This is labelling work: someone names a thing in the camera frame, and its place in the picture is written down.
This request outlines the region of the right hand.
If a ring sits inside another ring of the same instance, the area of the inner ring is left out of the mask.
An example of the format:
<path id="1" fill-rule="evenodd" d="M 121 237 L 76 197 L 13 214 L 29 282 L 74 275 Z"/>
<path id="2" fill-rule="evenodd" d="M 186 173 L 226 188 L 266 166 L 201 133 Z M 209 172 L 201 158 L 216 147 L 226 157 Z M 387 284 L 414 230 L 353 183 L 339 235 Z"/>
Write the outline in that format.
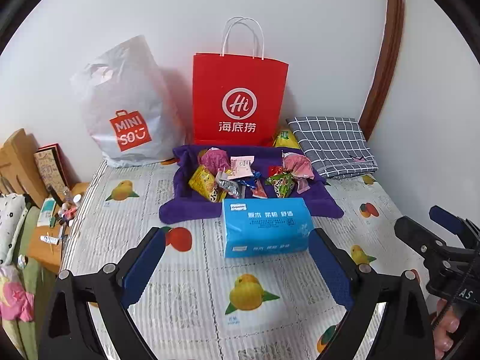
<path id="1" fill-rule="evenodd" d="M 452 307 L 442 318 L 439 325 L 433 330 L 435 358 L 442 359 L 454 344 L 449 334 L 454 333 L 459 327 L 460 320 L 456 317 Z"/>

